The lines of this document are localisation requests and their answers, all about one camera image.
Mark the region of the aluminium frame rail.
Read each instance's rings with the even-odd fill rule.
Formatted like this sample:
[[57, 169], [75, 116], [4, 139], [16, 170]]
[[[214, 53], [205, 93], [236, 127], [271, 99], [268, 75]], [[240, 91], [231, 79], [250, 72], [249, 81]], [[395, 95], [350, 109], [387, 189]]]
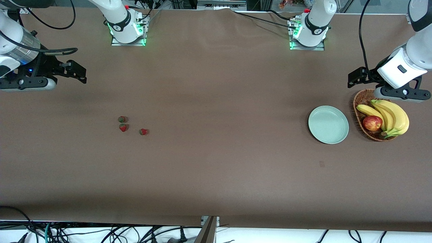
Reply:
[[197, 0], [197, 10], [231, 9], [233, 11], [246, 11], [246, 0]]

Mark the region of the red apple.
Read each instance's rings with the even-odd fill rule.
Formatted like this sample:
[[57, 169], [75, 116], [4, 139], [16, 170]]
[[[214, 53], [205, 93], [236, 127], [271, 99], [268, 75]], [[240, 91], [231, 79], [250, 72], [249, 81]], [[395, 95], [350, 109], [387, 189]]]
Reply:
[[363, 128], [368, 131], [378, 131], [383, 126], [383, 120], [376, 115], [368, 115], [362, 121]]

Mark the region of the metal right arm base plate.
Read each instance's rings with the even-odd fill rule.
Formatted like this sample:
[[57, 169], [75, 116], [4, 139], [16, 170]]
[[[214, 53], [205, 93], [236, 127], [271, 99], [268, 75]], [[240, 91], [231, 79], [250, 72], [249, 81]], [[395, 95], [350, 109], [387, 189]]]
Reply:
[[143, 18], [138, 18], [138, 22], [133, 24], [133, 32], [129, 32], [129, 35], [136, 37], [132, 42], [121, 43], [114, 37], [112, 29], [110, 29], [110, 34], [112, 35], [111, 45], [112, 46], [130, 46], [130, 47], [143, 47], [146, 46], [147, 33], [149, 28], [150, 16], [146, 15]]

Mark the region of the brown wicker basket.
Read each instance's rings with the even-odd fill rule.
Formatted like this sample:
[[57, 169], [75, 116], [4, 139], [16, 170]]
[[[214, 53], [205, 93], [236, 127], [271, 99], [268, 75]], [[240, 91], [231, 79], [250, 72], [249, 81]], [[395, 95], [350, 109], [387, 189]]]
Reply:
[[358, 111], [356, 107], [360, 104], [373, 107], [370, 103], [371, 100], [380, 100], [380, 98], [376, 98], [374, 96], [373, 89], [363, 89], [361, 91], [358, 91], [350, 101], [351, 117], [354, 121], [354, 125], [356, 126], [357, 131], [363, 137], [366, 137], [367, 139], [374, 142], [387, 142], [396, 139], [396, 137], [394, 136], [384, 138], [384, 136], [381, 135], [382, 130], [368, 131], [363, 129], [362, 121], [366, 117], [366, 115]]

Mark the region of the orange red background objects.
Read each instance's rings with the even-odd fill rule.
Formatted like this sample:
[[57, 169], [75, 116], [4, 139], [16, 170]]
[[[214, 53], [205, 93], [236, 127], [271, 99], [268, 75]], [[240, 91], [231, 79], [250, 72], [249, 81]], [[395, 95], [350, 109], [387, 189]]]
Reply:
[[304, 0], [280, 0], [278, 7], [280, 10], [290, 7], [302, 7], [304, 6]]

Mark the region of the large fabric table cover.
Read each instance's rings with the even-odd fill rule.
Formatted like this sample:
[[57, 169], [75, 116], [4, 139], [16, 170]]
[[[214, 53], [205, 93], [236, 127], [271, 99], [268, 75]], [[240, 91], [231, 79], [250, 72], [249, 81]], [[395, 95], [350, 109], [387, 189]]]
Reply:
[[[357, 131], [350, 101], [374, 88], [347, 88], [358, 15], [333, 17], [324, 51], [228, 9], [152, 16], [145, 47], [111, 46], [95, 8], [66, 30], [23, 16], [48, 48], [78, 48], [58, 59], [87, 84], [0, 91], [0, 205], [32, 220], [432, 231], [432, 99], [397, 101], [410, 127], [395, 140]], [[347, 117], [342, 142], [309, 131], [319, 106]]]

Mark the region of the pale green round plate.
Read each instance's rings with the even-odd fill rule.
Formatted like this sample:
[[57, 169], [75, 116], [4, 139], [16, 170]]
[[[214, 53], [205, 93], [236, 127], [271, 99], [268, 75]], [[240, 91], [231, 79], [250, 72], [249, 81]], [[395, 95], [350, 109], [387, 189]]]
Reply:
[[309, 131], [320, 142], [337, 144], [349, 133], [347, 117], [333, 106], [319, 106], [311, 111], [307, 121]]

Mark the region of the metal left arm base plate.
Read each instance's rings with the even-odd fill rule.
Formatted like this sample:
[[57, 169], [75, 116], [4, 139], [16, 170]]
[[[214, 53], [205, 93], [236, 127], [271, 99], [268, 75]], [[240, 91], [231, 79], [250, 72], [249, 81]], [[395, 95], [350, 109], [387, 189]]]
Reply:
[[328, 27], [322, 29], [309, 29], [300, 19], [287, 20], [290, 50], [324, 51], [324, 39]]

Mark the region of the yellow banana bunch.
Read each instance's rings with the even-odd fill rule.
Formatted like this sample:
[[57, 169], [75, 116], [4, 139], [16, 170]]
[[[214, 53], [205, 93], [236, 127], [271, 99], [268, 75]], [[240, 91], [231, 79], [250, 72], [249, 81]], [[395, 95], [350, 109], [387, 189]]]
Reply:
[[408, 131], [409, 117], [399, 105], [386, 100], [371, 100], [370, 103], [373, 107], [360, 104], [356, 108], [366, 116], [376, 115], [382, 118], [383, 126], [380, 130], [384, 138], [398, 137]]

